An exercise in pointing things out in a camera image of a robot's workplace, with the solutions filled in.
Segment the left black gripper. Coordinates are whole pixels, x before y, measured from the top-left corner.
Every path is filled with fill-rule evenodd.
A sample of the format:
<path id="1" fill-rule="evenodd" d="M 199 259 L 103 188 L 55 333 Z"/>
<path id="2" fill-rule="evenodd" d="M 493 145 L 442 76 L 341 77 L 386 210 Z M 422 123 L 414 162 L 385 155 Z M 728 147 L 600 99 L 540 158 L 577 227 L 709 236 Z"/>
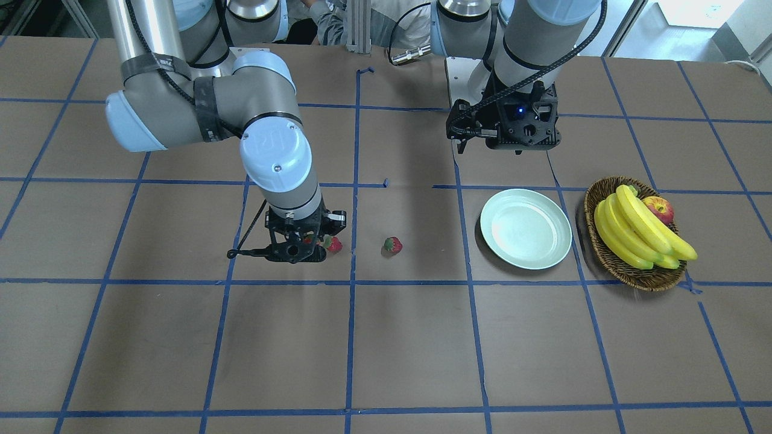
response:
<path id="1" fill-rule="evenodd" d="M 486 107 L 498 121 L 498 137 L 486 139 L 492 150 L 513 150 L 517 156 L 524 151 L 549 151 L 562 142 L 556 127 L 558 96 L 556 85 L 533 83 L 529 92 L 516 91 Z M 464 154 L 468 137 L 456 139 L 456 152 Z"/>

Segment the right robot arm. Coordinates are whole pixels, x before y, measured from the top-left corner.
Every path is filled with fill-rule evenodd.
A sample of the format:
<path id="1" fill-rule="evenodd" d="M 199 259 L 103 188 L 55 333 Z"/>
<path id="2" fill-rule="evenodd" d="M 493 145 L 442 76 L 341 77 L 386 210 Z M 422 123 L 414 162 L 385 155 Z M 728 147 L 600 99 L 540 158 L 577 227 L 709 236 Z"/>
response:
<path id="1" fill-rule="evenodd" d="M 311 144 L 284 61 L 236 43 L 286 39 L 284 1 L 108 1 L 123 89 L 106 99 L 109 127 L 127 151 L 239 138 L 245 172 L 267 203 L 270 244 L 230 250 L 276 263 L 320 263 L 344 230 L 326 208 Z"/>

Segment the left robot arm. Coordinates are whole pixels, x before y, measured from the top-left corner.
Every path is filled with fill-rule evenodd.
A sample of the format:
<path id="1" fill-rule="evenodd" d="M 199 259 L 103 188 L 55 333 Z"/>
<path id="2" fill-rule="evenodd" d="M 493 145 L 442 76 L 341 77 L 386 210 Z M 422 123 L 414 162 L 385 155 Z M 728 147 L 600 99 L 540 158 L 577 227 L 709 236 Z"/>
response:
<path id="1" fill-rule="evenodd" d="M 472 139 L 491 150 L 549 151 L 557 129 L 556 79 L 600 33 L 606 1 L 433 1 L 432 52 L 474 58 L 485 73 L 478 102 L 456 99 L 446 135 L 462 154 Z"/>

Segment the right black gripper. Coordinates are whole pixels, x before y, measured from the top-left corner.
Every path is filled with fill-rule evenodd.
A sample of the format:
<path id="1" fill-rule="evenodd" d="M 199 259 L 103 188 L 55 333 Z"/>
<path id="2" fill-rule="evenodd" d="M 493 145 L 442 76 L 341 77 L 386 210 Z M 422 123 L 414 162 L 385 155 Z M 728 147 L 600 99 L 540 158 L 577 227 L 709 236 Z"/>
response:
<path id="1" fill-rule="evenodd" d="M 321 263 L 328 252 L 321 247 L 326 234 L 336 236 L 347 227 L 347 212 L 328 210 L 323 206 L 304 219 L 281 217 L 268 211 L 265 227 L 270 231 L 270 244 L 265 248 L 265 258 L 275 263 Z M 303 237 L 313 234 L 316 244 L 303 244 Z"/>

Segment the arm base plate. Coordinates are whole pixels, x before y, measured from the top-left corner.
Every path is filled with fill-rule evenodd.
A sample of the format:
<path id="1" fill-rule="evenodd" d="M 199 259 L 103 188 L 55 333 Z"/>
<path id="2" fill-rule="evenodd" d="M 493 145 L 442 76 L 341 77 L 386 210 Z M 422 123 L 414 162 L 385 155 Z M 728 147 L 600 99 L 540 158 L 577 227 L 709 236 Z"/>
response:
<path id="1" fill-rule="evenodd" d="M 493 58 L 446 58 L 450 106 L 453 107 L 458 99 L 473 106 L 493 96 L 496 91 L 488 87 L 493 70 Z"/>

